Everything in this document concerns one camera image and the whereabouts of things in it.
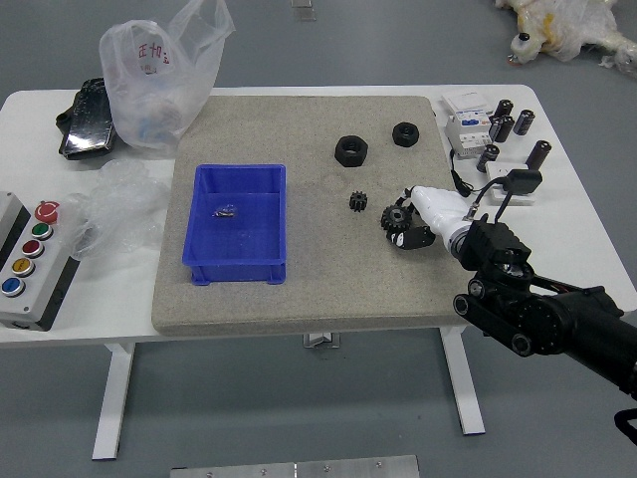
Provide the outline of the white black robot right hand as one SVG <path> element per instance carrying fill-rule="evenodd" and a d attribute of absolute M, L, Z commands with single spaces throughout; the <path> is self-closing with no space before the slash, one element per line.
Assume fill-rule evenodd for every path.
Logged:
<path fill-rule="evenodd" d="M 428 247 L 437 237 L 457 257 L 469 232 L 468 206 L 454 191 L 414 186 L 407 188 L 381 214 L 386 238 L 399 249 Z"/>

